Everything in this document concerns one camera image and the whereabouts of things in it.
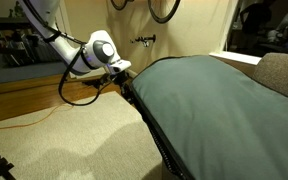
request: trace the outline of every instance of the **bicycle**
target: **bicycle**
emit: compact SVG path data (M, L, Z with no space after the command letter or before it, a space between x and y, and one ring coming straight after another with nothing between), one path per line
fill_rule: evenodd
M128 2L135 0L111 0L116 10L123 10ZM164 24L168 22L175 14L181 0L148 0L148 7L153 19Z

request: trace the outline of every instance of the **green blanket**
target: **green blanket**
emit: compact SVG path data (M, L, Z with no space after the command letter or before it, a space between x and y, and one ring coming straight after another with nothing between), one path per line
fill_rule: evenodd
M288 180L288 98L209 56L161 60L132 82L196 179Z

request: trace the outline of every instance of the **robotic arm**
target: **robotic arm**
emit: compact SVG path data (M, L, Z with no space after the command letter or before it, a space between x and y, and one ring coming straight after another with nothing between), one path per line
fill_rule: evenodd
M62 57L66 65L71 64L74 57L79 56L72 66L72 73L82 75L92 69L104 67L107 73L115 75L131 66L129 61L121 59L112 39L104 30L92 33L87 43L61 33L55 24L59 0L19 0L19 3L31 24ZM81 48L71 47L66 39L80 44Z

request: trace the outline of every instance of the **carpet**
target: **carpet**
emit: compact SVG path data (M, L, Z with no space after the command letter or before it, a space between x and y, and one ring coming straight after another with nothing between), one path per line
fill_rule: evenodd
M36 122L52 110L0 127ZM116 92L88 106L58 107L32 126L0 130L0 154L14 165L16 179L161 179L162 159L146 124Z

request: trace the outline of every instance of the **white wall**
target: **white wall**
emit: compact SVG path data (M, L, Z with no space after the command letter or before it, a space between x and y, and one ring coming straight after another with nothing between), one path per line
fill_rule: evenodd
M182 0L175 16L167 24L158 24L150 16L146 0L136 0L115 10L110 0L65 0L74 37L87 41L89 34L107 30L122 58L132 62L139 73L158 58L208 54L220 47L227 18L237 0ZM156 34L148 48L131 44L130 39Z

